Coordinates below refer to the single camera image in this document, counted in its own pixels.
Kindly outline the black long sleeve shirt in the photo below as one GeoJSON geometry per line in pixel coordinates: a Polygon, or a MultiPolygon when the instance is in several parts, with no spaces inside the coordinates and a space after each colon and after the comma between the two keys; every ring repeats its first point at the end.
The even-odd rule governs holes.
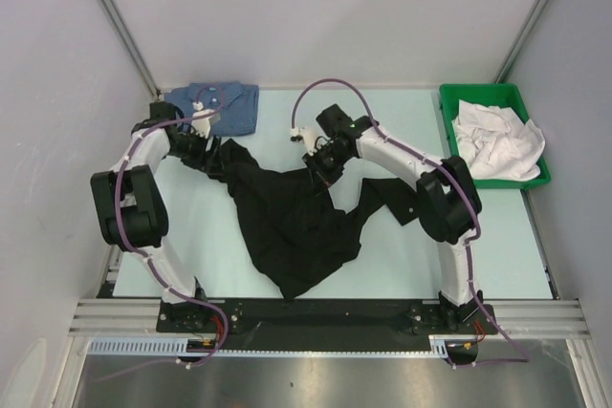
{"type": "Polygon", "coordinates": [[[254,267],[287,301],[355,260],[362,229],[381,208],[399,225],[418,216],[417,194],[400,179],[362,180],[358,204],[346,212],[314,191],[305,168],[264,169],[235,140],[216,139],[208,153],[208,176],[226,185],[254,267]]]}

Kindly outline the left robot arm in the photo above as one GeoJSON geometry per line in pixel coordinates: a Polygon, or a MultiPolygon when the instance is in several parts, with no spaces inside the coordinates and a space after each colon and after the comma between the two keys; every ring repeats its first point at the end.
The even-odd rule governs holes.
{"type": "Polygon", "coordinates": [[[211,127],[221,110],[193,104],[186,116],[169,102],[149,105],[149,117],[131,130],[130,143],[118,162],[90,179],[103,240],[137,258],[162,288],[166,304],[181,304],[178,319],[189,330],[204,329],[211,308],[197,277],[169,242],[169,216],[155,180],[161,162],[174,157],[203,168],[220,139],[211,127]]]}

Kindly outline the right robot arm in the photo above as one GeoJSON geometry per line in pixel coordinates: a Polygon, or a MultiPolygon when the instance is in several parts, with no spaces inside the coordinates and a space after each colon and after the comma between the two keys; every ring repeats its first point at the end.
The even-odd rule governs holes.
{"type": "Polygon", "coordinates": [[[415,192],[416,216],[425,233],[438,244],[443,285],[448,303],[441,308],[443,325],[462,333],[475,321],[482,305],[475,285],[472,244],[481,236],[478,214],[482,203],[470,171],[458,156],[430,156],[394,139],[367,114],[350,118],[337,104],[317,116],[327,141],[292,124],[291,140],[304,144],[302,157],[314,186],[325,190],[341,177],[344,165],[359,159],[374,163],[415,192]]]}

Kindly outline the blue checkered folded shirt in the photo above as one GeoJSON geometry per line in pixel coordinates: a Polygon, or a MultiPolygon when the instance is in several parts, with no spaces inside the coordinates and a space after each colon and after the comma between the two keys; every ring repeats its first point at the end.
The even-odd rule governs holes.
{"type": "Polygon", "coordinates": [[[164,93],[164,100],[177,106],[185,116],[193,117],[194,102],[216,110],[224,103],[220,119],[211,126],[211,134],[242,137],[255,133],[258,119],[259,87],[239,81],[191,83],[164,93]]]}

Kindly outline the white crumpled shirt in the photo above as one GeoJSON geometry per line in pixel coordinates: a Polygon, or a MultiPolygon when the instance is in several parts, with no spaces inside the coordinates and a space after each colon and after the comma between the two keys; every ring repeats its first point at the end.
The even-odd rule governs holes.
{"type": "Polygon", "coordinates": [[[538,162],[546,144],[543,133],[512,108],[461,100],[452,126],[458,155],[474,179],[525,183],[542,172],[538,162]]]}

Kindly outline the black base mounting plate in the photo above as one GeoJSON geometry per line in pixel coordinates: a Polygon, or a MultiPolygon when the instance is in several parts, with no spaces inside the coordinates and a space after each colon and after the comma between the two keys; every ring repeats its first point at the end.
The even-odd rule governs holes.
{"type": "Polygon", "coordinates": [[[156,330],[213,341],[228,333],[225,351],[392,353],[425,351],[433,335],[456,340],[496,333],[494,309],[474,302],[456,309],[443,299],[225,298],[210,310],[161,303],[156,330]]]}

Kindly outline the left corner frame post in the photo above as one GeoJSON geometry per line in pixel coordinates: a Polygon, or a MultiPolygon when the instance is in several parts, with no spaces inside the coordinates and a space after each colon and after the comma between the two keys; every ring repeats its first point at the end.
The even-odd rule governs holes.
{"type": "Polygon", "coordinates": [[[161,94],[152,73],[150,72],[142,53],[130,32],[127,23],[115,0],[97,0],[107,17],[114,34],[126,52],[140,80],[153,100],[158,100],[161,94]]]}

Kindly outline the corner frame post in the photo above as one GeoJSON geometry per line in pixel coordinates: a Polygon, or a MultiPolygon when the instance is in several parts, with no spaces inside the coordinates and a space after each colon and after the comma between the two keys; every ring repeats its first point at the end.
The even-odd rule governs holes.
{"type": "Polygon", "coordinates": [[[127,23],[115,0],[97,0],[107,17],[114,34],[126,52],[140,80],[153,100],[158,100],[161,94],[152,73],[150,72],[142,53],[130,32],[127,23]]]}
{"type": "Polygon", "coordinates": [[[493,83],[505,83],[552,0],[535,0],[523,21],[510,49],[502,60],[493,83]]]}

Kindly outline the aluminium frame rail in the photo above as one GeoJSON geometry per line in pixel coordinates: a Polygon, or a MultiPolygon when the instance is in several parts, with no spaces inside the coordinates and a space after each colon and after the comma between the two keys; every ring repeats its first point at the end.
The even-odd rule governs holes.
{"type": "MultiPolygon", "coordinates": [[[[586,339],[577,300],[490,300],[497,324],[513,339],[586,339]]],[[[157,299],[83,299],[69,326],[71,336],[148,336],[155,332],[157,299]]]]}

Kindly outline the right corner frame post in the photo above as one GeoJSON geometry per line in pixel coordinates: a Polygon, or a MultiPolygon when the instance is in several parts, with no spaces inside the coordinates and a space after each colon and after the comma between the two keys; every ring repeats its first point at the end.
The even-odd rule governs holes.
{"type": "Polygon", "coordinates": [[[493,83],[505,83],[552,0],[535,0],[523,21],[510,49],[502,60],[493,83]]]}

